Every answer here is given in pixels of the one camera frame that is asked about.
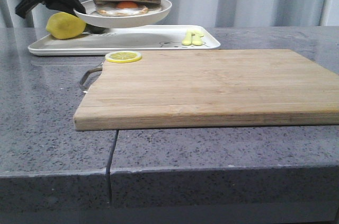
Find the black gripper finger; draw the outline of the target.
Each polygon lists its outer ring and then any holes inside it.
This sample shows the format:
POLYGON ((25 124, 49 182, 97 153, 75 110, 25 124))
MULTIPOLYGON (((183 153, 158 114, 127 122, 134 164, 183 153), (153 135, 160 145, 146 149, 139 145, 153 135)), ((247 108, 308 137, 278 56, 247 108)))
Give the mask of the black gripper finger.
POLYGON ((15 7, 15 14, 25 19, 26 15, 31 12, 38 4, 39 0, 21 0, 15 7))
POLYGON ((75 15, 74 11, 86 13, 79 0, 44 0, 44 4, 48 9, 66 12, 71 15, 75 15))

